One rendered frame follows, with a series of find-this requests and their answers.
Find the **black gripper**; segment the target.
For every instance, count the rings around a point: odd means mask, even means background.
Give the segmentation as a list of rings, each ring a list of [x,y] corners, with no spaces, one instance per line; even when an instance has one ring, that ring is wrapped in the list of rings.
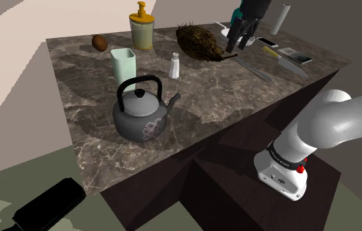
[[[238,48],[241,50],[245,48],[247,41],[255,34],[271,2],[272,0],[241,0],[239,10],[242,12],[242,18],[236,18],[228,32],[227,53],[232,53],[240,37]]]

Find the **teal bottle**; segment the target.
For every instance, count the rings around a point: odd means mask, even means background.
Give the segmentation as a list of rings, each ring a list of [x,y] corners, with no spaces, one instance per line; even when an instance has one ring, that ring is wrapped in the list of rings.
[[[243,13],[241,12],[240,8],[236,8],[234,11],[233,11],[233,14],[231,16],[231,20],[230,20],[230,23],[231,23],[231,26],[234,24],[235,22],[235,19],[237,18],[241,18],[243,16]]]

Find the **white smartphone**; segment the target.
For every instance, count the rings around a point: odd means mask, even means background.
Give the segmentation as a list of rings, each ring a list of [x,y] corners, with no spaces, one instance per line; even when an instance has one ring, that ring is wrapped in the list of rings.
[[[267,45],[268,47],[271,47],[271,48],[276,48],[276,47],[279,46],[278,44],[276,44],[276,43],[274,43],[274,42],[272,42],[272,41],[270,41],[270,40],[268,40],[268,39],[266,39],[266,38],[264,38],[264,37],[257,37],[256,39],[257,39],[258,41],[264,43],[264,44]]]

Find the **long grey steel knife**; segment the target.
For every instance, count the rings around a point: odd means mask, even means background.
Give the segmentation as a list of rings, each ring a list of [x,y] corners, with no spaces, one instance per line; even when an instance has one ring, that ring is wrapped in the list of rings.
[[[252,67],[250,64],[246,63],[245,61],[243,61],[242,59],[238,58],[237,56],[234,58],[234,60],[242,65],[244,68],[252,71],[254,74],[257,74],[258,76],[260,76],[262,79],[270,82],[273,81],[273,79],[266,73],[261,72],[260,70],[257,70],[256,68]]]

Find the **brown hairy coconut husk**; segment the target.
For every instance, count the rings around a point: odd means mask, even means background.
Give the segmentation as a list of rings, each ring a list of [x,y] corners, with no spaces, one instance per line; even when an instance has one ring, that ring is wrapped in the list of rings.
[[[237,54],[224,56],[214,35],[207,29],[193,23],[178,25],[177,43],[190,58],[207,62],[221,62],[236,57]]]

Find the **white paper roll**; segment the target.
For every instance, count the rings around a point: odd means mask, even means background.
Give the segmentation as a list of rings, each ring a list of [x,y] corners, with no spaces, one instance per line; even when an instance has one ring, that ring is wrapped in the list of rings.
[[[276,35],[279,31],[281,25],[283,24],[289,10],[291,9],[291,6],[288,4],[283,4],[282,9],[275,21],[275,24],[271,27],[270,34]]]

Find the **white salt shaker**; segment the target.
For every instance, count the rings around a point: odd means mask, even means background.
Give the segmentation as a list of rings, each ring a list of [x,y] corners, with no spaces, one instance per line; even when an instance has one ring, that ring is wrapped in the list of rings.
[[[171,58],[170,70],[169,70],[169,78],[177,79],[180,74],[180,60],[179,54],[174,52]]]

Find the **soap dispenser with orange pump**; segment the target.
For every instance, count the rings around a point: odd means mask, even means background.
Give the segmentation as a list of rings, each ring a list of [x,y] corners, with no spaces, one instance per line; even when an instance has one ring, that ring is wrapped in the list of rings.
[[[146,4],[138,1],[138,11],[129,15],[131,36],[134,48],[149,50],[153,47],[153,29],[155,18],[145,11]]]

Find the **pale green square cup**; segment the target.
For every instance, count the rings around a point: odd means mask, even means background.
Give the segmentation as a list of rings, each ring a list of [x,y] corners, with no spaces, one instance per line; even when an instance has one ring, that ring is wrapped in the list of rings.
[[[136,56],[131,49],[112,49],[110,54],[118,87],[124,81],[136,77]]]

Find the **brown kiwi fruit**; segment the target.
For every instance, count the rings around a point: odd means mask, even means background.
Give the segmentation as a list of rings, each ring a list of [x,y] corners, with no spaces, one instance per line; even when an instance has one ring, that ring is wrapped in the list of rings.
[[[104,52],[108,47],[108,42],[101,35],[94,35],[92,37],[92,46],[100,52]]]

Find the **dark robot stand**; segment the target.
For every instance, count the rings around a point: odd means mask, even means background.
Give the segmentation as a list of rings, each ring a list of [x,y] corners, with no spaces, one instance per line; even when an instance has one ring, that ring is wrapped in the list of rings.
[[[306,193],[286,198],[254,167],[254,156],[279,134],[264,121],[242,121],[193,145],[180,203],[203,231],[324,230],[340,172],[311,156]]]

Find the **black oblong box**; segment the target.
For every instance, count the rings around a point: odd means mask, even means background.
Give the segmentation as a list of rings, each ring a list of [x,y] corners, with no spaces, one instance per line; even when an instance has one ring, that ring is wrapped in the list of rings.
[[[2,231],[49,231],[85,198],[83,187],[72,178],[64,178],[18,209],[14,225]]]

